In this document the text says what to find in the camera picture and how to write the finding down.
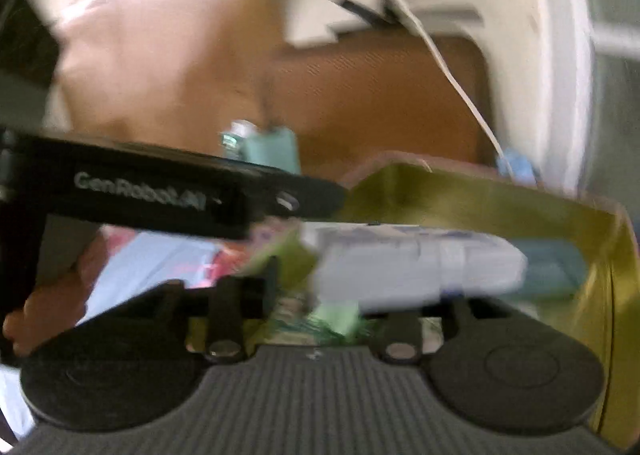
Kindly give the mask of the person's left hand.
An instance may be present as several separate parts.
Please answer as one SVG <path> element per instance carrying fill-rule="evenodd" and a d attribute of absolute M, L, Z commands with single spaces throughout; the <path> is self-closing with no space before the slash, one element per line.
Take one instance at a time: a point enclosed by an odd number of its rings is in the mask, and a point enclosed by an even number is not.
<path fill-rule="evenodd" d="M 110 259 L 107 239 L 99 231 L 70 271 L 54 282 L 37 287 L 23 307 L 9 313 L 2 335 L 11 352 L 27 357 L 40 345 L 73 328 L 86 314 L 96 281 Z"/>

